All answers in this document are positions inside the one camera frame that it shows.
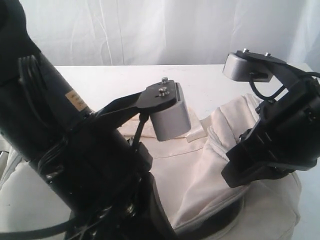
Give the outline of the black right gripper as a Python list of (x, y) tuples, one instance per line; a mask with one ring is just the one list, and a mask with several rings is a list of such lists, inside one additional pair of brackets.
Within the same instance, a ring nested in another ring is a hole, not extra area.
[(255, 109), (258, 121), (239, 136), (221, 175), (231, 188), (307, 171), (320, 156), (320, 84), (304, 77), (279, 100)]

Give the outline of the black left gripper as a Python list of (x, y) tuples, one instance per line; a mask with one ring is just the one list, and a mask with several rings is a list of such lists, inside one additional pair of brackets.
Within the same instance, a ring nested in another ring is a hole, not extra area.
[(31, 239), (60, 233), (68, 240), (177, 239), (139, 135), (38, 137), (29, 160), (73, 213), (70, 220), (35, 230)]

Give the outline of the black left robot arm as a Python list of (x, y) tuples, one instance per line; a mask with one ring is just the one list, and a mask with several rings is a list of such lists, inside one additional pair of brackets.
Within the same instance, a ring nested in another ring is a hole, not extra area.
[(94, 112), (31, 40), (17, 0), (0, 3), (0, 134), (71, 209), (70, 219), (10, 240), (175, 240), (140, 142), (152, 114), (182, 98), (173, 80)]

